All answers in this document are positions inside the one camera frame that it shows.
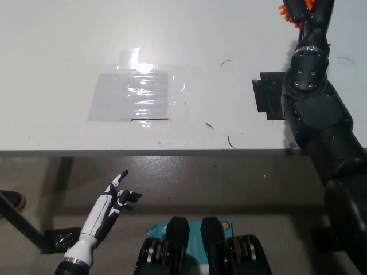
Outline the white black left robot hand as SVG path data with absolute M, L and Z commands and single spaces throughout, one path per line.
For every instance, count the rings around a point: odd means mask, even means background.
M 81 230 L 82 236 L 89 235 L 101 243 L 112 229 L 120 212 L 133 209 L 129 203 L 137 202 L 142 195 L 129 190 L 118 190 L 127 174 L 128 170 L 124 170 L 98 197 Z

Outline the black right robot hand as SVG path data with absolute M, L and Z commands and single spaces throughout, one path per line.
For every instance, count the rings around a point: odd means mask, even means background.
M 295 52 L 317 52 L 328 56 L 326 35 L 334 8 L 330 1 L 284 1 L 279 6 L 284 19 L 300 29 Z

